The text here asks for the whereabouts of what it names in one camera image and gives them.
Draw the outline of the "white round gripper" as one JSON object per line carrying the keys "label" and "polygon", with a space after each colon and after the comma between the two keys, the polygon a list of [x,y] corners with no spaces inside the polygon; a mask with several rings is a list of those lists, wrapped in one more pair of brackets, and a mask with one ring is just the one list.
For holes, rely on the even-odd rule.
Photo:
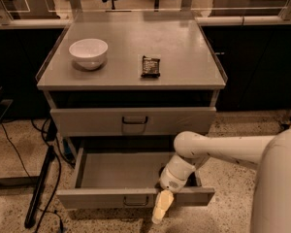
{"label": "white round gripper", "polygon": [[179,193],[186,185],[186,180],[180,180],[168,169],[164,169],[160,175],[159,184],[164,190],[157,195],[155,200],[151,218],[154,224],[162,221],[174,201],[173,193]]}

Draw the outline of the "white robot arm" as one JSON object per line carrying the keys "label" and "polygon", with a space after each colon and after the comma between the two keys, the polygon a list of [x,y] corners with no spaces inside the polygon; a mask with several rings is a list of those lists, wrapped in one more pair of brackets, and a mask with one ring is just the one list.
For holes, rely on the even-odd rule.
{"label": "white robot arm", "polygon": [[153,223],[162,221],[174,195],[212,157],[256,171],[250,233],[291,233],[291,129],[272,136],[212,138],[184,131],[175,137],[174,149],[159,179]]}

